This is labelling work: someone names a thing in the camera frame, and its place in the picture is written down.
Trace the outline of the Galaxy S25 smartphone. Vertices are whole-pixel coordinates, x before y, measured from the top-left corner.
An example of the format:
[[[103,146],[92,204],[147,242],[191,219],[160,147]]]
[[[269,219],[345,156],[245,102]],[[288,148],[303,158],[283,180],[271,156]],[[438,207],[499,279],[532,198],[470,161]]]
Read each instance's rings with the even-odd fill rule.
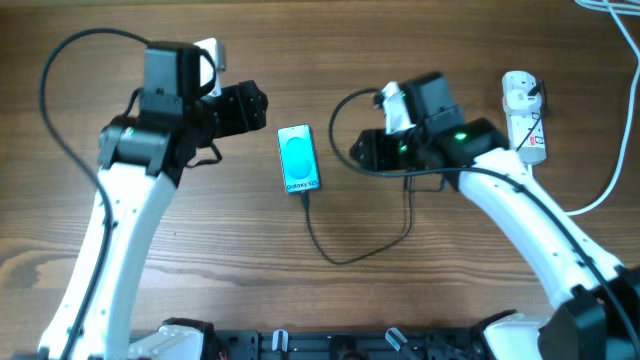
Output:
[[[284,127],[277,131],[284,189],[299,193],[320,188],[311,127],[307,124]]]

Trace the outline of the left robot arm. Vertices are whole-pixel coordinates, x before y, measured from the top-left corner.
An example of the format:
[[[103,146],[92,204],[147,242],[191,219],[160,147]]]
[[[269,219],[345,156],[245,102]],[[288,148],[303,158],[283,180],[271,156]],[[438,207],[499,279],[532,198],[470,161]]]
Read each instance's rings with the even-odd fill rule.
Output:
[[[148,251],[196,154],[223,137],[262,129],[266,95],[253,81],[222,86],[223,44],[148,42],[144,83],[99,137],[97,192],[62,301],[40,337],[39,359],[206,356],[210,325],[180,322],[149,339],[129,339]]]

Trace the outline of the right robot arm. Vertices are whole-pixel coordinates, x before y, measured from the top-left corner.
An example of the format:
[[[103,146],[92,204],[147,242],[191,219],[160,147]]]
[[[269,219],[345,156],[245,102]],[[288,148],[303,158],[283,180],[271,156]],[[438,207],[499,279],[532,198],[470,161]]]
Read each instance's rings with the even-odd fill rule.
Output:
[[[553,307],[544,319],[514,312],[489,321],[480,333],[489,357],[638,357],[638,271],[564,213],[491,121],[466,121],[436,72],[391,82],[372,96],[385,124],[363,131],[351,147],[358,168],[380,177],[442,175],[501,229]]]

